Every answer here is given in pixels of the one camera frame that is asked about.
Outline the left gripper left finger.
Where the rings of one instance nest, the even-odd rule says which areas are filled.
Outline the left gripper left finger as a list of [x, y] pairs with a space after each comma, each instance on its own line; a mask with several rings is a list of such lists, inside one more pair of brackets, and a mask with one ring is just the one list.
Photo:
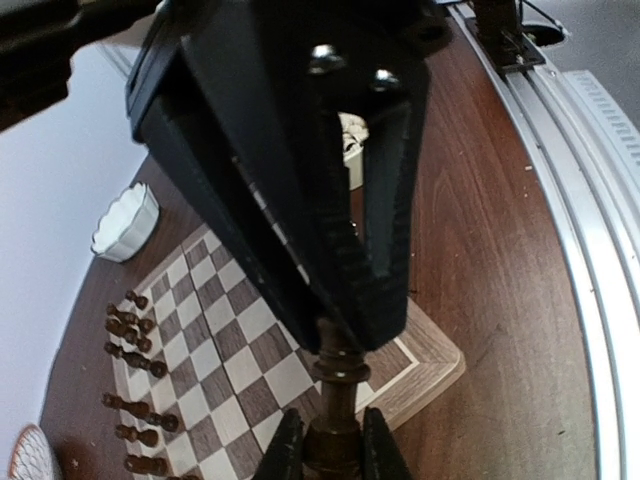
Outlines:
[[288, 409], [253, 476], [254, 480], [303, 478], [304, 423], [295, 408]]

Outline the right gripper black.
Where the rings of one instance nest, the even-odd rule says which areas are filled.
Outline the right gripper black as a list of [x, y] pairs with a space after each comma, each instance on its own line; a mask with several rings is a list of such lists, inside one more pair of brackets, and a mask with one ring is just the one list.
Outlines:
[[399, 123], [394, 143], [420, 151], [426, 59], [450, 30], [430, 1], [168, 1], [127, 85], [133, 138], [153, 154], [155, 100], [204, 109], [245, 163], [320, 160], [340, 142], [340, 113], [371, 130]]

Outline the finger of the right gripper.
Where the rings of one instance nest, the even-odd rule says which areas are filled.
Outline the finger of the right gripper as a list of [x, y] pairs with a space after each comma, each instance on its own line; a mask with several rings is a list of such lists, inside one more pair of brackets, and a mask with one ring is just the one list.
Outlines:
[[132, 136], [144, 144], [202, 220], [218, 234], [276, 317], [305, 349], [317, 353], [317, 320], [326, 307], [291, 251], [287, 211], [303, 209], [302, 182], [284, 156], [278, 124], [264, 103], [271, 83], [333, 78], [347, 60], [329, 44], [304, 51], [302, 64], [276, 56], [213, 51], [190, 61], [183, 38], [150, 34], [132, 69]]
[[329, 100], [327, 127], [338, 113], [362, 117], [369, 129], [364, 149], [363, 226], [351, 224], [347, 178], [324, 213], [327, 245], [327, 307], [362, 350], [377, 350], [405, 328], [410, 266], [411, 217], [426, 99], [379, 94]]

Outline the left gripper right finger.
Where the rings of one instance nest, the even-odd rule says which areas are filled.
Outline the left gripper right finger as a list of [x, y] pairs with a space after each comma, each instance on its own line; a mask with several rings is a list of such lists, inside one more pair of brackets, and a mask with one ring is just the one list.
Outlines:
[[405, 459], [378, 408], [366, 407], [362, 431], [362, 478], [412, 480]]

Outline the tall dark chess piece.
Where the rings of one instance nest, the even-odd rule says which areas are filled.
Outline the tall dark chess piece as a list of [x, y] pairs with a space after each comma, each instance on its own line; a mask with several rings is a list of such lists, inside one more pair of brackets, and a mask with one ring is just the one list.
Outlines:
[[356, 418], [358, 385], [371, 370], [365, 352], [328, 318], [317, 321], [320, 349], [313, 374], [321, 382], [321, 407], [303, 443], [308, 479], [360, 477], [361, 426]]

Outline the wooden chess board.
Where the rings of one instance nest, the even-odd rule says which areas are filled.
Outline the wooden chess board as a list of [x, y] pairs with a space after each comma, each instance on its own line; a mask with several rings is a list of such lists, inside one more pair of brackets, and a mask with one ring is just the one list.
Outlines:
[[[127, 442], [128, 454], [159, 457], [168, 475], [251, 479], [284, 412], [299, 411], [305, 426], [318, 414], [316, 361], [285, 331], [237, 261], [205, 225], [179, 245], [133, 291], [144, 311], [126, 300], [121, 311], [150, 318], [152, 348], [168, 374], [112, 360], [116, 395], [152, 411], [176, 415], [176, 433], [151, 427], [121, 411], [121, 421], [154, 429], [156, 446]], [[367, 355], [367, 382], [356, 411], [379, 408], [395, 430], [450, 387], [465, 370], [461, 350], [412, 301], [405, 331]]]

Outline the dark chess pawn piece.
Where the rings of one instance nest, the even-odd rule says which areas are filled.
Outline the dark chess pawn piece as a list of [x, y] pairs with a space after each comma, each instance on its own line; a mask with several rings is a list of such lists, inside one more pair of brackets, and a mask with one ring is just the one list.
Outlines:
[[141, 443], [142, 445], [150, 448], [154, 448], [158, 445], [159, 434], [155, 430], [138, 430], [132, 426], [126, 426], [124, 424], [117, 425], [115, 427], [115, 435], [130, 443]]

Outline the dark chess bishop piece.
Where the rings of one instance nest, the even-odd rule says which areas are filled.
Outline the dark chess bishop piece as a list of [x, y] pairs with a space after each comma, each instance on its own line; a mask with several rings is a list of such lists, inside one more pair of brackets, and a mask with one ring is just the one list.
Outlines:
[[137, 419], [144, 420], [150, 413], [150, 407], [145, 402], [129, 402], [120, 396], [111, 393], [104, 393], [102, 404], [110, 409], [123, 410]]

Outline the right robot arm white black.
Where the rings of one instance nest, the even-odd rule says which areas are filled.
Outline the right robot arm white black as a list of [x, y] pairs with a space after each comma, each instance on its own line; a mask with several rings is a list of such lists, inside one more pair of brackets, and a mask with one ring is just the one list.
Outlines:
[[153, 17], [126, 86], [144, 144], [276, 317], [365, 351], [405, 328], [429, 1], [5, 1], [4, 126], [68, 95], [81, 47]]

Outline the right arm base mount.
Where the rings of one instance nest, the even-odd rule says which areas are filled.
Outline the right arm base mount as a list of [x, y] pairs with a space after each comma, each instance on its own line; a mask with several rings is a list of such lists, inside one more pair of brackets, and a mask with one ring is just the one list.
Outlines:
[[496, 73], [524, 73], [546, 63], [540, 49], [562, 43], [569, 32], [531, 1], [472, 1], [475, 17], [466, 20]]

